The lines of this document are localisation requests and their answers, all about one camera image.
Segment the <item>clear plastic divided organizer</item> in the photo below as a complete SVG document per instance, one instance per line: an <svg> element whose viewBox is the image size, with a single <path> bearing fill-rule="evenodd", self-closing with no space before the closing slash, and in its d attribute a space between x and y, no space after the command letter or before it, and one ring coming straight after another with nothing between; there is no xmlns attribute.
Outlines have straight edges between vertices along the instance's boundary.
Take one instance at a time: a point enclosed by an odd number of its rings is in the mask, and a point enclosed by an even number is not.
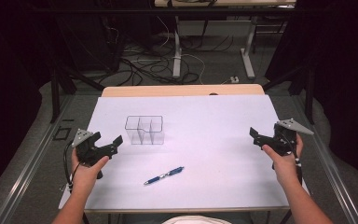
<svg viewBox="0 0 358 224"><path fill-rule="evenodd" d="M162 116L128 116L125 130L133 145L163 145Z"/></svg>

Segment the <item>person's white clothing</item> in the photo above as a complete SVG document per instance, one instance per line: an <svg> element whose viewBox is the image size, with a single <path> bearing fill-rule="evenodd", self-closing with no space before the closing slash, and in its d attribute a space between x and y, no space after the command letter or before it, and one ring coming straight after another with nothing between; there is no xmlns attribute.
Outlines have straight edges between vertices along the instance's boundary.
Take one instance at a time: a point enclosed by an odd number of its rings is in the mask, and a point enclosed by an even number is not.
<svg viewBox="0 0 358 224"><path fill-rule="evenodd" d="M161 224L231 224L223 219L204 216L179 216L170 218Z"/></svg>

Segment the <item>person's right hand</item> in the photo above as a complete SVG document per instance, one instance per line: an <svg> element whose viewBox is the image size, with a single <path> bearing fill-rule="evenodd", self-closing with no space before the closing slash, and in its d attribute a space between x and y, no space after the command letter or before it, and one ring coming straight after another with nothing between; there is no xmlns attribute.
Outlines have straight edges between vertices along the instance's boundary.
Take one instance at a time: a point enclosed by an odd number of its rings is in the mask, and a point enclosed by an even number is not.
<svg viewBox="0 0 358 224"><path fill-rule="evenodd" d="M296 152L287 156L280 156L268 145L262 146L262 149L272 159L274 170L281 186L284 189L289 189L293 186L301 188L296 172L296 163L299 161L303 149L303 141L300 135L296 136Z"/></svg>

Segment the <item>desk with white legs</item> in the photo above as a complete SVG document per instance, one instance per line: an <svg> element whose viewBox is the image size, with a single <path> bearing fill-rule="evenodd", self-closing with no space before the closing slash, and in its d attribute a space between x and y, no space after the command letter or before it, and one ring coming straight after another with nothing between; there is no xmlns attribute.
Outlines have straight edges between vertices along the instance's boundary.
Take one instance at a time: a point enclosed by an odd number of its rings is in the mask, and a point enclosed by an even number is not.
<svg viewBox="0 0 358 224"><path fill-rule="evenodd" d="M183 8L189 7L225 7L233 9L269 9L269 8L294 8L296 0L155 0L156 7L173 7ZM250 16L247 20L235 21L208 21L204 20L203 28L200 28L201 19L181 21L175 16L176 28L174 29L175 54L173 60L173 77L179 77L181 70L181 60L183 57L180 37L190 36L218 36L218 29L222 28L223 33L227 35L243 35L247 38L246 45L241 49L241 57L245 68L246 75L249 79L255 78L255 72L249 57L251 46L255 39L255 31L258 16Z"/></svg>

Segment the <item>aluminium floor rail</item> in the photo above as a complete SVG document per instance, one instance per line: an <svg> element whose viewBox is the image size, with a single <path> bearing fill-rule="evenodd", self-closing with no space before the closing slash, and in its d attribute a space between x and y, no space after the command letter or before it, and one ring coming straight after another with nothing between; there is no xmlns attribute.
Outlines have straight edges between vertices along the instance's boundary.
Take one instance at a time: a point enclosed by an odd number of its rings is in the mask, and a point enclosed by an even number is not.
<svg viewBox="0 0 358 224"><path fill-rule="evenodd" d="M62 154L73 136L72 96L62 98L61 114L51 123L48 109L37 119L4 173L0 224L50 224L59 211L66 184Z"/></svg>
<svg viewBox="0 0 358 224"><path fill-rule="evenodd" d="M318 155L326 178L330 183L332 191L334 191L334 195L340 204L346 220L349 224L358 224L358 210L354 204L354 200L344 183L344 179L341 176L342 172L338 170L335 159L332 157L330 149L321 136L320 129L316 126L317 122L313 117L313 103L306 105L306 97L302 95L294 95L293 102L296 105L302 122L314 132L312 140L316 145L315 153Z"/></svg>

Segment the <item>blue pen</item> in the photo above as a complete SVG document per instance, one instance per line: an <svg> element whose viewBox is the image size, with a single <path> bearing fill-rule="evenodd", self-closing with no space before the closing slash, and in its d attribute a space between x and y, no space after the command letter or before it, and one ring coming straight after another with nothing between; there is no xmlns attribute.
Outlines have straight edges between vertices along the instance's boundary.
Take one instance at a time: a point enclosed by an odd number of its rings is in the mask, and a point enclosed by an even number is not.
<svg viewBox="0 0 358 224"><path fill-rule="evenodd" d="M147 185L153 184L155 182L158 182L159 180L161 180L161 179L163 179L163 178L165 178L167 176L180 174L184 169L185 169L185 167L181 166L181 167L177 167L177 168L175 168L173 170L170 170L169 172L167 172L165 174L155 176L155 177L145 181L144 186L147 186Z"/></svg>

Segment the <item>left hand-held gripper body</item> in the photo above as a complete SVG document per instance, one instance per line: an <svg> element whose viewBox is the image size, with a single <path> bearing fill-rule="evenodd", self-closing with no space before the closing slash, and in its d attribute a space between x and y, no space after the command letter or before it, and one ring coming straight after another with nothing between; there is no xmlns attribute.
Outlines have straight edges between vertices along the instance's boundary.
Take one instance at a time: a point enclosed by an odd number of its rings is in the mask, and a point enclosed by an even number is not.
<svg viewBox="0 0 358 224"><path fill-rule="evenodd" d="M97 147L96 145L92 147L90 145L90 138L94 134L81 129L76 131L72 147L76 149L76 155L82 164L92 166L104 156L111 159L113 155L117 154L117 148L113 148L113 142L102 147Z"/></svg>

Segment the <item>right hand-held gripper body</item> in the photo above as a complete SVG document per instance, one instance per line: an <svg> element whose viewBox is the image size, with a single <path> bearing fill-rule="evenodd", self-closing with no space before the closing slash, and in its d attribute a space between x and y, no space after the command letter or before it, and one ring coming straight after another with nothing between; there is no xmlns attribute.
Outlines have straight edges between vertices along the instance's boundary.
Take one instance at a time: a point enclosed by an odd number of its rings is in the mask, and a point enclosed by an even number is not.
<svg viewBox="0 0 358 224"><path fill-rule="evenodd" d="M274 124L273 130L273 136L268 137L262 145L270 146L280 156L286 156L296 151L296 135L298 133L313 135L313 131L294 119L278 120Z"/></svg>

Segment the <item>dark curtain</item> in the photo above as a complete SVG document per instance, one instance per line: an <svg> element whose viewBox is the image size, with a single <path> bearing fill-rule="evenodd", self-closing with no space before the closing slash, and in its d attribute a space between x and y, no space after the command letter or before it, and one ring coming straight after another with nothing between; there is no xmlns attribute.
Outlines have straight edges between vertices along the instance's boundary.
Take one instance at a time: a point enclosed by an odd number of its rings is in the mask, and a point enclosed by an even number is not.
<svg viewBox="0 0 358 224"><path fill-rule="evenodd" d="M0 0L0 177L34 123L49 82L17 0Z"/></svg>
<svg viewBox="0 0 358 224"><path fill-rule="evenodd" d="M265 74L314 66L314 97L330 121L330 149L358 170L358 0L296 0Z"/></svg>

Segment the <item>person's left hand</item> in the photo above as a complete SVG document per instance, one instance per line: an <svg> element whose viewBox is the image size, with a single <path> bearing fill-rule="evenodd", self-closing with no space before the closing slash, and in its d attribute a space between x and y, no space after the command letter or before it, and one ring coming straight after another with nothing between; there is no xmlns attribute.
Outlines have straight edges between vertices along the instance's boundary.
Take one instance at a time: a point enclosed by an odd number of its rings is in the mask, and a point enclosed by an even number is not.
<svg viewBox="0 0 358 224"><path fill-rule="evenodd" d="M83 165L76 155L76 149L72 152L72 170L73 170L73 193L90 194L98 173L109 162L107 156L102 157L94 165Z"/></svg>

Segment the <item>black metal stand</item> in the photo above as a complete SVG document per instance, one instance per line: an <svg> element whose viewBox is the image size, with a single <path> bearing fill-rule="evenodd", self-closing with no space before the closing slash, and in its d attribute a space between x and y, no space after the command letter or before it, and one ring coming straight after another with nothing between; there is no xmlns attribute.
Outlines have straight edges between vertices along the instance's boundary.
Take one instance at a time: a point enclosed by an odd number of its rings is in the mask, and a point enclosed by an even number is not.
<svg viewBox="0 0 358 224"><path fill-rule="evenodd" d="M104 86L91 80L90 78L82 75L80 72L71 68L70 66L54 62L49 68L50 84L51 84L51 97L52 97L52 118L51 123L54 123L61 114L60 105L60 89L63 89L67 94L76 93L76 85L73 78L88 84L97 91L103 91Z"/></svg>
<svg viewBox="0 0 358 224"><path fill-rule="evenodd" d="M290 86L290 94L299 94L300 89L306 91L305 96L305 115L310 124L314 124L313 120L313 95L315 85L315 66L314 65L300 65L290 70L288 73L276 78L275 80L269 81L267 84L262 86L264 91L271 89L272 87L281 84L289 78L296 79L295 83Z"/></svg>

